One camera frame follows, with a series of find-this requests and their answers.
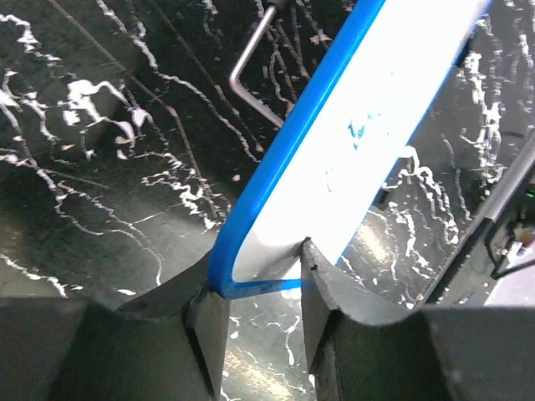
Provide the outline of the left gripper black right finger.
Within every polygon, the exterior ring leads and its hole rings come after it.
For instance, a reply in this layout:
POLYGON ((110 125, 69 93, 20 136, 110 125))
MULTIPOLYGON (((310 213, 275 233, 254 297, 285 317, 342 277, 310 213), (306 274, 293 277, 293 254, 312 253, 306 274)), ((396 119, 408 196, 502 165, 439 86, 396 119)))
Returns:
POLYGON ((406 310, 301 250, 303 332, 320 400, 531 400, 530 307, 406 310))

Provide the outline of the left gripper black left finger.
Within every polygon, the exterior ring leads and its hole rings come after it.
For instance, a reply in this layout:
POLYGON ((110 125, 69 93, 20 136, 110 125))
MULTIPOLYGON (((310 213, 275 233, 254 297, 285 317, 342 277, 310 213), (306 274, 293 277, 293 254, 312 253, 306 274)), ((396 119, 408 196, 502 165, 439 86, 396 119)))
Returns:
POLYGON ((230 303, 208 260, 116 309, 83 298, 1 301, 4 400, 216 400, 230 303))

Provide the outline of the blue-framed whiteboard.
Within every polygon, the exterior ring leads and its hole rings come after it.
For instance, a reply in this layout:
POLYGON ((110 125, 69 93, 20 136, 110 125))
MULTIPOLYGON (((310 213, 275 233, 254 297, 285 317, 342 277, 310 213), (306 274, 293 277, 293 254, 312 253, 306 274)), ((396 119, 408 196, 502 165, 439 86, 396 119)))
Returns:
POLYGON ((212 290, 298 287, 306 239, 339 260, 488 6, 354 5, 218 234, 212 290))

